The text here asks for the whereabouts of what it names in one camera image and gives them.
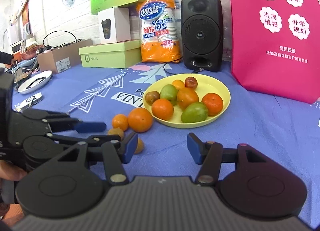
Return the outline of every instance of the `paper cup package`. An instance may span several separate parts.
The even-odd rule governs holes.
[[[137,6],[143,62],[179,62],[181,59],[174,0],[145,0]]]

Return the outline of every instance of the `black jacket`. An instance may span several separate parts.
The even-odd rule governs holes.
[[[0,52],[0,63],[10,65],[12,59],[13,59],[13,55]]]

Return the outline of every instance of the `blue tablecloth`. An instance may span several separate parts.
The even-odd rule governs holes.
[[[189,73],[182,63],[166,65],[171,73]],[[288,100],[273,95],[248,92],[230,73],[230,63],[224,62],[221,72],[203,74],[222,81],[231,92],[231,104],[214,123],[192,129],[202,141],[215,140],[225,147],[235,148],[238,143],[248,143],[263,154],[298,175],[308,188],[307,201],[300,217],[312,227],[320,222],[320,102],[313,105]],[[38,109],[68,112],[84,121],[104,121],[111,128],[114,115],[128,114],[142,104],[141,93],[156,80],[169,76],[163,64],[139,64],[128,69],[84,68],[76,66],[60,74],[38,92],[44,100]],[[13,106],[32,94],[13,96]],[[145,150],[135,155],[125,165],[128,176],[135,175],[180,176],[197,175],[195,165],[186,145],[188,129],[175,129],[154,122],[152,128],[140,138]],[[78,136],[76,132],[66,132]],[[101,178],[101,164],[92,167]],[[234,170],[233,165],[223,165],[220,178]]]

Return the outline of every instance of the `black speaker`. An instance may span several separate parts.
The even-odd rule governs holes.
[[[220,0],[182,0],[183,62],[189,69],[217,72],[223,52],[223,17]]]

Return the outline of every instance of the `orange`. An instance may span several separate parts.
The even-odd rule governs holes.
[[[201,101],[209,110],[209,116],[216,116],[223,109],[223,100],[216,93],[207,93]]]
[[[142,151],[144,150],[144,143],[143,141],[138,138],[138,145],[137,145],[137,148],[136,148],[136,151],[134,152],[135,154],[139,154],[141,153]]]
[[[129,126],[135,132],[146,132],[153,123],[151,113],[145,108],[135,108],[128,115]]]
[[[117,114],[112,119],[112,127],[120,128],[124,132],[128,129],[128,118],[124,114]]]
[[[191,103],[199,101],[199,96],[192,88],[182,88],[177,94],[177,104],[185,110]]]
[[[173,105],[167,99],[158,99],[151,106],[152,114],[162,120],[169,121],[173,116]]]
[[[121,141],[124,138],[124,132],[120,128],[112,128],[108,131],[107,135],[119,135]]]
[[[182,88],[185,88],[185,87],[186,87],[185,84],[184,84],[184,82],[181,81],[181,80],[179,80],[179,79],[174,80],[174,81],[172,82],[172,85],[173,85],[176,89],[178,89],[178,90],[181,90]]]

